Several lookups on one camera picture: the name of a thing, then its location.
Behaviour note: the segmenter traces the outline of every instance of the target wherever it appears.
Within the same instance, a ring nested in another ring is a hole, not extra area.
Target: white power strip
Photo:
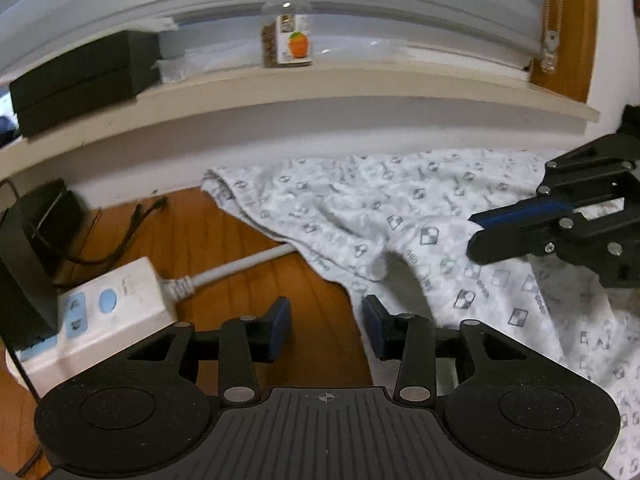
[[[18,353],[39,395],[177,321],[174,302],[148,258],[112,270],[58,298],[58,334]],[[25,386],[11,358],[6,366]]]

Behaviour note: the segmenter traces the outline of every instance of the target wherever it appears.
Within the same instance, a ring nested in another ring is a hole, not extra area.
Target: wooden table
[[[194,275],[274,247],[275,242],[220,211],[199,189],[171,193],[169,207],[151,215],[137,232],[119,265],[148,256],[164,278]],[[145,200],[145,206],[153,200]],[[79,235],[76,251],[98,258],[124,236],[135,204],[94,212]],[[82,280],[94,269],[65,267],[61,280]],[[288,254],[240,272],[199,291],[178,305],[180,320],[210,330],[231,317],[259,316],[278,296],[292,304],[293,331],[280,358],[256,365],[260,385],[369,386],[371,377],[360,332],[340,285],[326,282],[298,254]],[[216,393],[217,363],[200,367],[198,385]],[[0,369],[0,466],[17,471],[36,449],[34,402],[4,369]],[[49,465],[42,459],[27,476],[42,478]]]

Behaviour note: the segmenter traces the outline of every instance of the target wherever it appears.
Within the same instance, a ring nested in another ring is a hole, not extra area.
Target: brown wooden surface
[[[168,197],[169,207],[145,221],[119,265],[148,256],[162,277],[180,278],[276,245],[220,211],[199,189],[178,191]],[[143,203],[149,206],[152,200]],[[113,250],[129,225],[133,209],[134,204],[127,204],[92,214],[78,237],[82,256],[98,258]],[[60,280],[86,279],[90,272],[67,267]],[[288,254],[203,288],[178,306],[178,317],[195,323],[197,330],[209,330],[230,317],[260,315],[277,296],[291,300],[293,333],[277,362],[257,365],[263,388],[278,384],[371,384],[347,294],[340,285],[322,280],[298,254]],[[34,402],[8,375],[4,359],[2,363],[0,465],[15,472],[36,449]],[[215,393],[215,363],[201,366],[198,384],[207,393]],[[42,459],[27,478],[41,478],[48,470]]]
[[[558,0],[552,0],[550,28],[556,26]],[[545,74],[533,65],[530,81],[580,102],[587,102],[598,28],[598,0],[564,0],[558,71]]]

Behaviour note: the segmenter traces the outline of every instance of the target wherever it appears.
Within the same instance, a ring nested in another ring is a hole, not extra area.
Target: white cable
[[[295,248],[289,244],[282,244],[273,249],[263,251],[261,253],[252,254],[241,260],[236,260],[223,266],[215,267],[214,269],[206,270],[205,272],[198,274],[197,276],[185,276],[178,280],[165,280],[164,290],[176,303],[186,298],[190,298],[201,286],[208,285],[222,278],[226,278],[241,270],[249,269],[253,266],[274,260],[285,254],[295,252]]]

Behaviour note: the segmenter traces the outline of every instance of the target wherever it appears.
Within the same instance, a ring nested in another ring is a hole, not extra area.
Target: ribbed black surface
[[[56,470],[50,478],[78,478]],[[380,388],[276,388],[228,410],[189,456],[139,480],[510,480],[452,444],[431,412],[402,408]],[[592,470],[570,477],[605,480]]]

